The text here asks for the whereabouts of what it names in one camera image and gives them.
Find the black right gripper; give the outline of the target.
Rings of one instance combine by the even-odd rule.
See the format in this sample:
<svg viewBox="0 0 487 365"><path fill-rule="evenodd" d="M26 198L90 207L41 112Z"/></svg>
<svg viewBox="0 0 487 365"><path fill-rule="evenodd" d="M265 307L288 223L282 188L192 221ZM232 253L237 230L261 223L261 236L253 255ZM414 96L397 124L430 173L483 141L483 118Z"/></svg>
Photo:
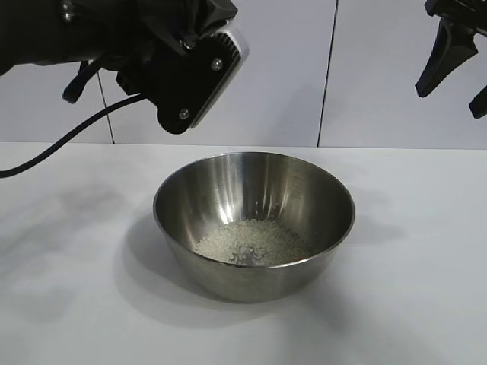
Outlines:
<svg viewBox="0 0 487 365"><path fill-rule="evenodd" d="M429 16L443 18L426 66L415 84L419 97L427 97L452 71L478 53L473 29L486 28L486 1L427 0L425 10ZM474 119L487 115L487 87L472 99L469 110Z"/></svg>

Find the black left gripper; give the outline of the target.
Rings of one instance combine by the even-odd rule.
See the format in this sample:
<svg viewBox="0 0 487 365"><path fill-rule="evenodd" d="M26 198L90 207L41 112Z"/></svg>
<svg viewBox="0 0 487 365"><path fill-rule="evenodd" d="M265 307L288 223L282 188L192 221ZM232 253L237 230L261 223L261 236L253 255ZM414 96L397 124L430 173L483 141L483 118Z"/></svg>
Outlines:
<svg viewBox="0 0 487 365"><path fill-rule="evenodd" d="M177 53L225 27L238 13L231 1L141 1L140 20Z"/></svg>

